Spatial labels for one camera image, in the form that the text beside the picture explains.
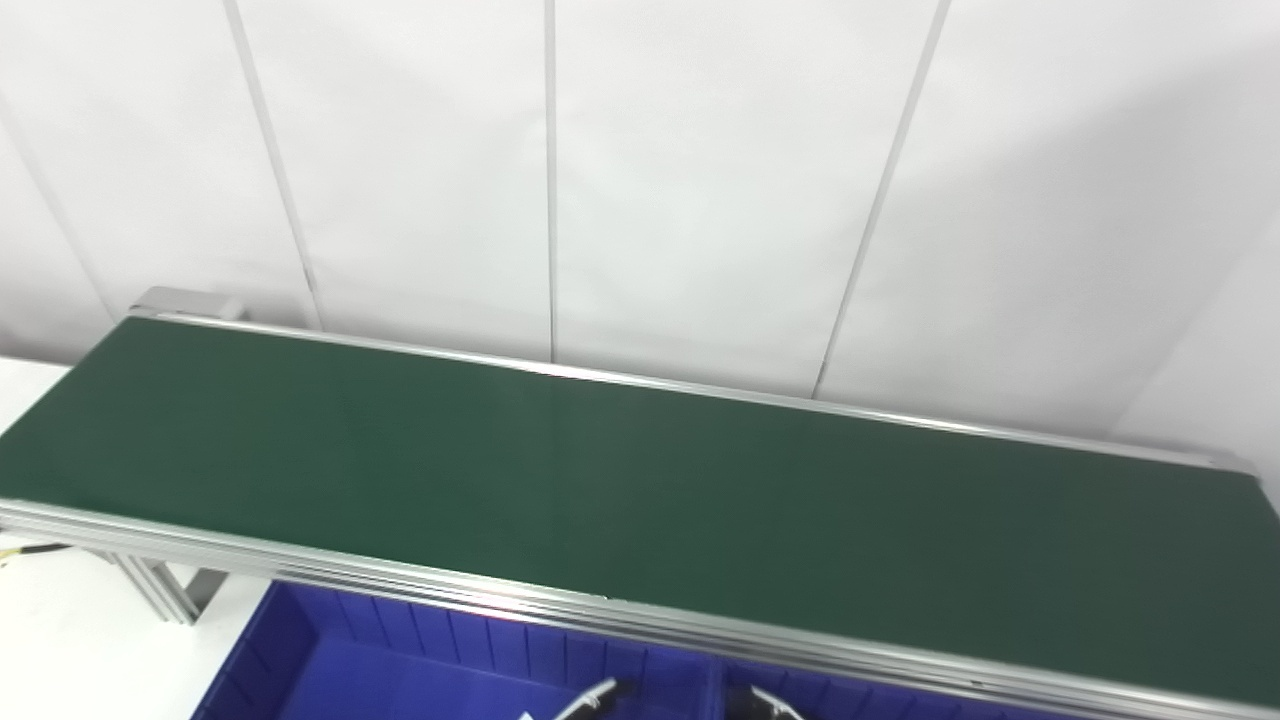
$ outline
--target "blue plastic bin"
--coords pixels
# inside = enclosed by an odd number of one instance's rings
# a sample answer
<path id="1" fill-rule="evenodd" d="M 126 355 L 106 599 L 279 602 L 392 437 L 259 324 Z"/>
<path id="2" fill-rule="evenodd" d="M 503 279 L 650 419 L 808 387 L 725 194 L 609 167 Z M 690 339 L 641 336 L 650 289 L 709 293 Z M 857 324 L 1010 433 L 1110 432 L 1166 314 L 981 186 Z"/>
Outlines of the blue plastic bin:
<path id="1" fill-rule="evenodd" d="M 196 720 L 552 720 L 588 687 L 636 683 L 607 720 L 722 720 L 754 684 L 808 720 L 1060 720 L 849 678 L 274 583 Z"/>

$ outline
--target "white wall panel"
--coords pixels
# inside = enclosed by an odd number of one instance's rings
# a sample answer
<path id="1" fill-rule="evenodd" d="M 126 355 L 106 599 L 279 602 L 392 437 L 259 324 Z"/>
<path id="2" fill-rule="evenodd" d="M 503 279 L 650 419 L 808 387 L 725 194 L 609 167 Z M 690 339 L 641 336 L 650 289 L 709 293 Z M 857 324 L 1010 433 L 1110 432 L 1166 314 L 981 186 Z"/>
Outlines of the white wall panel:
<path id="1" fill-rule="evenodd" d="M 558 360 L 806 395 L 934 8 L 557 3 Z"/>
<path id="2" fill-rule="evenodd" d="M 113 309 L 170 284 L 310 322 L 220 4 L 0 3 L 0 95 Z"/>
<path id="3" fill-rule="evenodd" d="M 1115 437 L 1230 451 L 1280 507 L 1280 213 L 1243 255 Z"/>
<path id="4" fill-rule="evenodd" d="M 70 363 L 110 327 L 93 286 L 0 127 L 0 355 Z"/>
<path id="5" fill-rule="evenodd" d="M 242 0 L 328 329 L 545 359 L 539 0 Z"/>
<path id="6" fill-rule="evenodd" d="M 1280 206 L 1280 5 L 951 8 L 820 396 L 1103 434 Z"/>

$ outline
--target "green belt surface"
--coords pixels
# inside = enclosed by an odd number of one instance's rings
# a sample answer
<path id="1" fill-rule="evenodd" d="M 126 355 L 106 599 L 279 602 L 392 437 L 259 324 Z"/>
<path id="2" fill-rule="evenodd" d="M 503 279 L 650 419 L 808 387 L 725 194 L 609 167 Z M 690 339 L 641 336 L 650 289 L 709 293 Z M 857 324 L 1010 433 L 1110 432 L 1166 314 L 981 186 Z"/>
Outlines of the green belt surface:
<path id="1" fill-rule="evenodd" d="M 1226 470 L 131 318 L 0 497 L 1280 707 Z"/>

